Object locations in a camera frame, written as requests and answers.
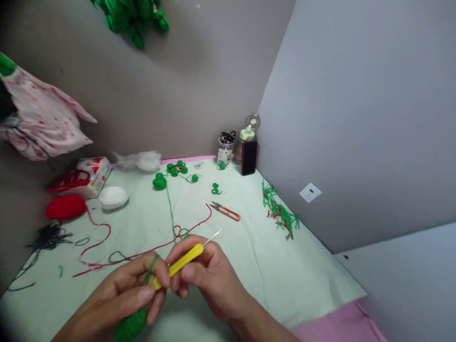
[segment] red yarn strand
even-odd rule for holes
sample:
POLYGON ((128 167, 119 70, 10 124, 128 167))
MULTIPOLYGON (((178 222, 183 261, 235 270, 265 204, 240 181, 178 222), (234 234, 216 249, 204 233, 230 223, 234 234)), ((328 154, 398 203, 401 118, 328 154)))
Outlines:
MULTIPOLYGON (((206 222, 207 220, 210 219, 210 217, 212 216, 212 209, 210 208, 209 205, 207 205, 207 203, 206 203, 206 207, 208 207, 208 208, 209 208, 209 211, 210 211, 208 218, 205 219, 204 221, 201 221, 200 223, 196 224, 196 225, 193 226, 192 228, 190 228, 189 231, 187 232, 187 234, 190 233, 194 228, 196 228, 196 227, 199 226, 200 224, 202 224, 202 223, 204 223, 204 222, 206 222)), ((91 216, 90 216, 90 213, 89 213, 89 218, 90 218, 90 221, 91 221, 94 225, 97 225, 96 223, 94 223, 94 222, 92 221, 92 218, 91 218, 91 216)), ((83 255, 88 249, 91 249, 91 248, 93 248, 93 247, 96 247, 96 246, 102 244, 103 242, 105 242, 106 239, 107 239, 107 238, 109 237, 109 235, 111 234, 111 226, 108 225, 107 223, 103 223, 103 224, 101 224, 100 226, 102 226, 102 225, 106 225, 106 226, 109 227, 108 236, 107 236, 103 241, 101 241, 100 243, 98 243, 98 244, 96 244, 96 245, 93 245, 93 246, 91 246, 91 247, 89 247, 89 248, 86 248, 86 249, 81 253, 81 257, 82 257, 82 255, 83 255)), ((126 259, 138 257, 138 256, 140 256, 140 255, 143 255, 143 254, 152 252, 153 250, 156 250, 156 249, 161 248, 161 247, 165 247, 165 246, 167 246, 167 245, 173 243, 174 241, 176 241, 177 238, 181 237, 180 234, 177 234, 177 235, 176 235, 176 233, 174 232, 174 228, 176 228, 176 227, 181 228, 179 225, 176 225, 176 226, 173 227, 173 234, 175 235, 175 238, 174 238, 172 241, 170 241, 170 242, 168 242, 168 243, 166 243, 166 244, 164 244, 164 245, 157 246, 157 247, 154 247, 154 248, 152 248, 152 249, 149 249, 149 250, 147 250, 147 251, 145 251, 145 252, 142 252, 142 253, 138 253, 138 254, 129 256, 129 257, 127 257, 126 259)), ((91 272, 91 271, 93 271, 93 270, 97 270, 97 269, 103 268, 103 267, 105 267, 105 266, 111 266, 111 265, 119 264, 119 263, 123 262, 124 260, 119 260, 119 261, 115 261, 115 262, 108 263, 108 264, 88 264, 88 263, 84 263, 84 264, 89 265, 89 266, 97 266, 97 267, 90 268, 90 269, 88 269, 88 270, 86 270, 86 271, 84 271, 84 272, 78 273, 78 274, 74 275, 73 278, 76 278, 76 277, 78 277, 78 276, 82 276, 82 275, 84 275, 84 274, 86 274, 86 273, 89 273, 89 272, 91 272)))

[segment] hand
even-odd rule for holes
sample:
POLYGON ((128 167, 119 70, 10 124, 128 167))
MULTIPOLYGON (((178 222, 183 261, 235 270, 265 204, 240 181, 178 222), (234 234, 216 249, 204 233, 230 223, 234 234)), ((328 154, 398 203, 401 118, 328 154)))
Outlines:
POLYGON ((121 319, 146 307, 147 325, 152 325, 170 287, 168 266, 162 258, 155 260, 149 278, 144 280, 157 254, 150 252, 109 274, 54 337, 53 341, 95 341, 116 327, 121 319), (159 291, 151 286, 153 275, 163 285, 159 291))
MULTIPOLYGON (((176 244, 166 257, 173 264, 193 246, 205 243, 207 239, 191 235, 176 244)), ((179 294, 188 296, 188 286, 196 286, 203 294, 214 315, 224 321, 242 319, 248 315, 254 299, 242 286, 233 266, 220 246, 209 242, 203 253, 188 263, 172 278, 173 288, 179 287, 179 294)))

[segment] black phone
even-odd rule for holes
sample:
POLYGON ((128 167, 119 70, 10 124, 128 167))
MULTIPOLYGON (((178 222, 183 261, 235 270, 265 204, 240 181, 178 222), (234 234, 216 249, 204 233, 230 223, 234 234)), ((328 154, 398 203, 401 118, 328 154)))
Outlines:
POLYGON ((242 143, 241 174, 243 176, 255 173, 255 168, 257 166, 257 148, 257 142, 242 143))

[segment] table surface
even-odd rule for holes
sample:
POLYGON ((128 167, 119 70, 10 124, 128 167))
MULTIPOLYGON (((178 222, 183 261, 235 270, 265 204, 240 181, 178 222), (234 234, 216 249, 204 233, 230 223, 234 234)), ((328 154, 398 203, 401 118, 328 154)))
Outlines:
MULTIPOLYGON (((294 240, 285 239, 287 231, 277 229, 275 221, 267 218, 268 209, 263 206, 263 178, 258 171, 241 176, 239 165, 230 164, 219 171, 215 161, 204 160, 204 168, 196 170, 195 163, 187 163, 187 175, 198 173, 202 176, 198 182, 190 184, 181 177, 167 178, 174 224, 191 228, 205 220, 210 214, 206 204, 211 201, 238 213, 241 220, 236 222, 212 210, 210 219, 191 233, 209 238, 223 228, 214 241, 228 256, 244 287, 278 321, 293 327, 366 295, 302 223, 301 229, 294 232, 294 240), (211 193, 213 183, 219 184, 221 195, 211 193)), ((162 165, 161 171, 166 173, 165 169, 166 165, 162 165)), ((85 261, 96 262, 104 257, 103 261, 107 262, 114 251, 131 256, 173 240, 167 192, 152 188, 154 178, 154 174, 139 170, 113 171, 106 186, 125 187, 130 196, 128 203, 118 211, 103 212, 97 199, 87 201, 94 222, 108 220, 112 233, 103 244, 84 254, 85 261)), ((37 263, 13 287, 33 282, 36 285, 7 292, 2 297, 0 313, 17 340, 49 341, 99 283, 121 265, 74 278, 73 275, 87 270, 79 261, 80 253, 97 243, 97 238, 104 239, 107 227, 99 226, 92 231, 94 226, 87 213, 65 222, 62 227, 74 234, 73 241, 90 232, 90 244, 60 245, 55 250, 41 252, 37 263), (59 278, 59 265, 64 269, 62 278, 59 278)), ((165 258, 172 246, 173 243, 157 252, 165 258)), ((120 258, 118 254, 113 256, 114 260, 120 258)), ((186 300, 168 293, 156 324, 145 329, 138 338, 139 341, 184 339, 235 339, 230 329, 212 315, 196 289, 190 290, 186 300)))

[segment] pink fabric edge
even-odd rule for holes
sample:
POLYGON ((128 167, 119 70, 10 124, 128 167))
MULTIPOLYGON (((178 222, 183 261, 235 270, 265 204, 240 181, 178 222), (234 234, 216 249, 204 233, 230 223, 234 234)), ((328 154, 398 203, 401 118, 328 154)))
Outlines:
POLYGON ((199 157, 186 157, 186 158, 173 158, 173 159, 162 159, 160 161, 161 165, 166 165, 166 164, 175 164, 177 163, 178 160, 182 160, 183 162, 197 162, 200 160, 206 160, 206 159, 215 159, 215 155, 212 156, 199 156, 199 157))
POLYGON ((301 341, 312 342, 387 342, 359 305, 351 302, 314 321, 290 331, 301 341))

